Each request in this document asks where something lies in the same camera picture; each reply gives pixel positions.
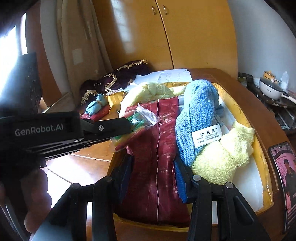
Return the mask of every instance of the plastic ziplock bag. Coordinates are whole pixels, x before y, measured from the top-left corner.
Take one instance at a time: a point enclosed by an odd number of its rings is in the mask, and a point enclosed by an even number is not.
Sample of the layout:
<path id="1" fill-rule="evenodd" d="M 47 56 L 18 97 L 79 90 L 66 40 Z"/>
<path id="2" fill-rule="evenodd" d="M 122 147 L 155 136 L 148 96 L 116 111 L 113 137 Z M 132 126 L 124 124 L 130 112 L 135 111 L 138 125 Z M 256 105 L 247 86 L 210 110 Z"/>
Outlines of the plastic ziplock bag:
<path id="1" fill-rule="evenodd" d="M 140 136 L 145 130 L 159 122 L 159 118 L 150 110 L 138 104 L 135 110 L 125 113 L 122 117 L 127 118 L 131 123 L 131 132 L 122 136 L 111 138 L 115 152 L 124 149 L 130 141 Z"/>

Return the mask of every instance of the red packaging bag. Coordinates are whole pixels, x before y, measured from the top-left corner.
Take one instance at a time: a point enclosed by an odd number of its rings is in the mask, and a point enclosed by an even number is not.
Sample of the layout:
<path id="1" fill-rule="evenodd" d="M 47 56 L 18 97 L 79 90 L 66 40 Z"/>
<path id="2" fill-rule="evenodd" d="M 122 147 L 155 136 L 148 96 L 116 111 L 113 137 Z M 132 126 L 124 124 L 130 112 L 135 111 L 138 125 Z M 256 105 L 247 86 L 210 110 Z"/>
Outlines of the red packaging bag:
<path id="1" fill-rule="evenodd" d="M 127 147 L 135 161 L 126 197 L 116 214 L 142 223 L 188 226 L 190 216 L 178 196 L 173 165 L 179 100 L 173 97 L 141 106 L 160 121 Z"/>
<path id="2" fill-rule="evenodd" d="M 80 119 L 90 119 L 93 121 L 99 121 L 102 119 L 105 115 L 109 114 L 110 105 L 103 106 L 102 109 L 100 109 L 97 113 L 93 114 L 91 117 L 89 117 L 89 114 L 83 114 L 80 116 Z"/>

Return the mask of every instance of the bowl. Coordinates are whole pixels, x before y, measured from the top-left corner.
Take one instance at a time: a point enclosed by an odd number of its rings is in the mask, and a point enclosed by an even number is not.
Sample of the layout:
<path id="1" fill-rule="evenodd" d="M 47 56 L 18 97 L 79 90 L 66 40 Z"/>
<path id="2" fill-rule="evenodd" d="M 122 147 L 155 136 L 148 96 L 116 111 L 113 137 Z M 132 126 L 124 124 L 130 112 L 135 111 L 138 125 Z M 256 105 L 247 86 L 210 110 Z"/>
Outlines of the bowl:
<path id="1" fill-rule="evenodd" d="M 260 79 L 259 78 L 254 78 L 254 85 L 258 88 L 260 88 Z"/>

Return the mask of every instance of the phone screen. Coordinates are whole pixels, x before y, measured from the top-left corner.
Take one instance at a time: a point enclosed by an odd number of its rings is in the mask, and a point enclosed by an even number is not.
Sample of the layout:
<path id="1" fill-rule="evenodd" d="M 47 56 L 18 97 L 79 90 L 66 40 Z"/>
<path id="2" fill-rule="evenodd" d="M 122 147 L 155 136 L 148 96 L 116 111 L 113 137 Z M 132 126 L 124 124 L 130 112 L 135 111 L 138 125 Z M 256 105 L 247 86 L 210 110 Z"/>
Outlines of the phone screen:
<path id="1" fill-rule="evenodd" d="M 270 147 L 269 154 L 274 159 L 281 177 L 286 203 L 286 232 L 296 221 L 296 157 L 288 142 Z"/>

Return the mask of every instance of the white rice cooker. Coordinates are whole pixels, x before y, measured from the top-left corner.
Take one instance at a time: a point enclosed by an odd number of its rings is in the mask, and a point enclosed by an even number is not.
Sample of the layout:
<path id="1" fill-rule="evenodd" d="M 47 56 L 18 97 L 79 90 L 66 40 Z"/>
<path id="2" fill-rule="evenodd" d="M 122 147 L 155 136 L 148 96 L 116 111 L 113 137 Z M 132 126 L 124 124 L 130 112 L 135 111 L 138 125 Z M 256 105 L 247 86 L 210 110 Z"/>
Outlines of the white rice cooker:
<path id="1" fill-rule="evenodd" d="M 284 92 L 283 89 L 274 82 L 274 79 L 260 78 L 260 90 L 272 100 L 278 100 L 283 97 L 296 104 L 296 100 L 288 95 L 288 93 Z"/>

